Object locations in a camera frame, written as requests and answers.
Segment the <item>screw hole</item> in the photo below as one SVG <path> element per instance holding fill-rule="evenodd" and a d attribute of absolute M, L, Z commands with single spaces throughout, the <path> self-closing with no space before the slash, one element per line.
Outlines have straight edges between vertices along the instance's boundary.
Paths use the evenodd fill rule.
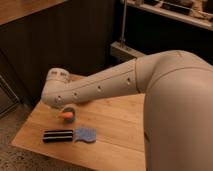
<path fill-rule="evenodd" d="M 131 79 L 127 78 L 127 84 L 130 85 L 131 84 Z"/>
<path fill-rule="evenodd" d="M 102 91 L 101 86 L 98 86 L 98 91 L 99 91 L 99 92 L 101 92 L 101 91 Z"/>
<path fill-rule="evenodd" d="M 150 142 L 149 136 L 147 135 L 146 132 L 144 132 L 144 137 L 145 137 L 145 139 L 147 140 L 147 142 Z"/>
<path fill-rule="evenodd" d="M 77 93 L 74 93 L 74 98 L 78 98 L 78 95 L 77 95 Z"/>

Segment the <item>orange object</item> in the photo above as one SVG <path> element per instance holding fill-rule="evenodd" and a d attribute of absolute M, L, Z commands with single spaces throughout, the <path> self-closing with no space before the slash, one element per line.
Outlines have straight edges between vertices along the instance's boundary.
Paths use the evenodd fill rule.
<path fill-rule="evenodd" d="M 63 112 L 63 113 L 59 113 L 58 117 L 63 119 L 71 119 L 74 117 L 74 114 L 72 112 Z"/>

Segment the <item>metal shelf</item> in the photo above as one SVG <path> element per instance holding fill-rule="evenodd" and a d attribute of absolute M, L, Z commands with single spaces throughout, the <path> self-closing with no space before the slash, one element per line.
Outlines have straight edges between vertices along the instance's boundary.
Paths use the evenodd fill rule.
<path fill-rule="evenodd" d="M 128 0 L 127 4 L 128 4 L 128 6 L 131 6 L 131 7 L 135 7 L 135 8 L 147 11 L 147 12 L 158 14 L 158 15 L 161 15 L 164 17 L 168 17 L 168 18 L 171 18 L 171 19 L 174 19 L 177 21 L 181 21 L 184 23 L 188 23 L 188 24 L 200 27 L 200 28 L 204 28 L 204 29 L 213 31 L 213 23 L 210 23 L 209 21 L 206 21 L 206 20 L 197 19 L 197 18 L 194 18 L 191 16 L 177 13 L 177 12 L 173 12 L 173 11 L 158 8 L 155 6 L 147 5 L 145 3 L 137 5 L 135 3 L 135 1 L 133 1 L 133 0 Z"/>

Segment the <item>dark wall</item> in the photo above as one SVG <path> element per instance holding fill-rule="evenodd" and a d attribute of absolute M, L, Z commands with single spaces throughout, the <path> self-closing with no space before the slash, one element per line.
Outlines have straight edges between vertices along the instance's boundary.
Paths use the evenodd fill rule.
<path fill-rule="evenodd" d="M 127 9 L 125 38 L 128 46 L 146 54 L 180 49 L 213 64 L 212 31 L 133 7 Z"/>
<path fill-rule="evenodd" d="M 105 68 L 115 1 L 67 1 L 0 26 L 0 60 L 7 61 L 2 70 L 11 71 L 6 80 L 18 78 L 21 98 L 36 104 L 52 67 L 82 75 Z"/>

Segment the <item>wall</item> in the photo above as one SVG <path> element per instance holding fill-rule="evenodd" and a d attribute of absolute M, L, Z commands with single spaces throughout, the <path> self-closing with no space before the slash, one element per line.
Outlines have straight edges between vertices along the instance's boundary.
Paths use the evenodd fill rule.
<path fill-rule="evenodd" d="M 67 1 L 0 26 L 1 58 L 35 105 L 47 71 L 89 75 L 103 70 L 112 42 L 115 0 Z"/>

